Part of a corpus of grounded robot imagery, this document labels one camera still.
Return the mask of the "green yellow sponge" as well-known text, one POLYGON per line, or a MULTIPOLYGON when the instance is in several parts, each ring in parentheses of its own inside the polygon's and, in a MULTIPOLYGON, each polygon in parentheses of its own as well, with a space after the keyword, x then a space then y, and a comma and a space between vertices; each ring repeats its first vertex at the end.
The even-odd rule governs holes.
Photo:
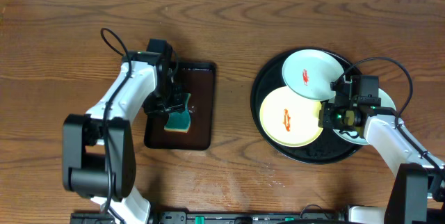
POLYGON ((184 101, 184 110, 182 112, 174 112, 169 114, 168 121, 164 125, 165 131, 187 133, 191 126, 191 115, 188 110, 188 102, 191 97, 190 93, 186 93, 184 101))

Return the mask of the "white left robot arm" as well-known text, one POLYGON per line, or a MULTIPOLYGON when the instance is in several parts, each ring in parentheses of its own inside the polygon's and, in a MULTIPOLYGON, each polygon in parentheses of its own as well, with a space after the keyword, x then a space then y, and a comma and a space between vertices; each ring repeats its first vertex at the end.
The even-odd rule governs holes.
POLYGON ((134 182, 131 125, 140 109, 168 116, 188 129, 189 96, 174 83, 179 61, 172 49, 128 52, 106 94, 83 115, 63 123, 63 186, 101 207, 96 223, 147 223, 151 205, 134 182))

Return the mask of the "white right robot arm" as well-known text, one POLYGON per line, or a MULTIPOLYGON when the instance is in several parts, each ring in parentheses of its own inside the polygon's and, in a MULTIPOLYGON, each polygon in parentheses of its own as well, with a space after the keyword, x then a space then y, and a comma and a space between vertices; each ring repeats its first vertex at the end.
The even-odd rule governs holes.
POLYGON ((321 127, 373 146, 396 178, 386 207, 349 206, 348 223, 444 222, 443 209, 427 206, 429 199, 444 202, 444 162, 427 151, 396 114, 383 90, 367 97, 337 93, 321 104, 321 127))

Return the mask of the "light green plate with stain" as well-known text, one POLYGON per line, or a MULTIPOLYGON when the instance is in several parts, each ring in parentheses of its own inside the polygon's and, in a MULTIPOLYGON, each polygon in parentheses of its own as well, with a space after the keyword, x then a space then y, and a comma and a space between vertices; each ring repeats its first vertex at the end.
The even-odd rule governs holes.
POLYGON ((282 66, 282 78, 293 92, 319 102, 335 96, 330 85, 343 72, 340 62, 333 56, 315 49, 292 53, 282 66))

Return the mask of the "yellow plate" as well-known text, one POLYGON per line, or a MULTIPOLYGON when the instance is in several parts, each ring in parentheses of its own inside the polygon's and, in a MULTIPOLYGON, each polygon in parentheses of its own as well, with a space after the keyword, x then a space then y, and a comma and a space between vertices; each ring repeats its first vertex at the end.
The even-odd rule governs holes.
POLYGON ((260 106, 263 130, 274 142, 302 147, 314 142, 323 129, 318 125, 321 103, 299 96, 284 86, 270 92, 260 106))

